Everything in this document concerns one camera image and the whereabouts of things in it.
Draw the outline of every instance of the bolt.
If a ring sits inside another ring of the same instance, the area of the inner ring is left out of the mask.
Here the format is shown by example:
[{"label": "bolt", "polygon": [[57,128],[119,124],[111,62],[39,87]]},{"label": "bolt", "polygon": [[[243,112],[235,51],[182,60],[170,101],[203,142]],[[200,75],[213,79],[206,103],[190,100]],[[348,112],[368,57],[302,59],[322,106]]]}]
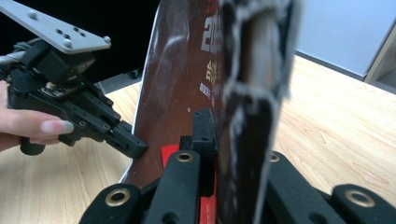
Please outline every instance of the bolt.
[{"label": "bolt", "polygon": [[37,20],[37,13],[34,10],[29,10],[27,15],[29,16],[30,19]]},{"label": "bolt", "polygon": [[105,37],[103,37],[103,39],[105,40],[105,42],[107,43],[107,44],[111,44],[111,39],[110,39],[110,37],[107,35],[107,36],[105,36]]},{"label": "bolt", "polygon": [[64,40],[64,46],[67,47],[68,49],[72,48],[72,41],[69,39]]}]

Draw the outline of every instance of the fingernail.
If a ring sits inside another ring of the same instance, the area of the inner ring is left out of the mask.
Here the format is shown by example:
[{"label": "fingernail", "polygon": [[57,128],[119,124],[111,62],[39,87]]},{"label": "fingernail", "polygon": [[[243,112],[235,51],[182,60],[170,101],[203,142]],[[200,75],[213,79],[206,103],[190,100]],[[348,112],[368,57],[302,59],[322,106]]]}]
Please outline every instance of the fingernail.
[{"label": "fingernail", "polygon": [[43,133],[63,134],[73,132],[74,126],[67,120],[53,119],[43,121],[40,129]]}]

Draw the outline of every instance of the mounting plate hole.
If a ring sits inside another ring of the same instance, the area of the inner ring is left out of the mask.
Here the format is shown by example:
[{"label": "mounting plate hole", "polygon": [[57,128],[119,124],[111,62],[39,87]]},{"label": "mounting plate hole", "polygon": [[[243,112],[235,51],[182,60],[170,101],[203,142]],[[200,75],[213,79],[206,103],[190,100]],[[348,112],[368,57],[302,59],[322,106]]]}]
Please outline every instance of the mounting plate hole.
[{"label": "mounting plate hole", "polygon": [[177,160],[182,162],[187,162],[192,160],[192,155],[190,153],[184,152],[177,155]]},{"label": "mounting plate hole", "polygon": [[163,215],[163,224],[177,224],[178,223],[178,215],[173,212],[168,212]]},{"label": "mounting plate hole", "polygon": [[314,224],[327,224],[328,223],[326,217],[324,217],[323,215],[321,215],[319,213],[310,213],[308,217],[309,217],[309,220],[311,220],[312,223],[314,223]]},{"label": "mounting plate hole", "polygon": [[131,198],[131,193],[128,189],[113,189],[106,196],[106,204],[111,207],[120,206],[126,203]]}]

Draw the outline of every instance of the metal bracket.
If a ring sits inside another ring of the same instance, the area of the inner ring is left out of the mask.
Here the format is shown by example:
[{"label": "metal bracket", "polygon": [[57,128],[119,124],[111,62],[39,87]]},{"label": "metal bracket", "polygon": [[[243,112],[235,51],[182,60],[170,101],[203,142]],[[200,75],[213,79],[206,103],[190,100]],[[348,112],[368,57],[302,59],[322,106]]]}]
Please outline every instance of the metal bracket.
[{"label": "metal bracket", "polygon": [[109,49],[111,46],[108,36],[91,34],[12,0],[2,0],[0,11],[65,54]]}]

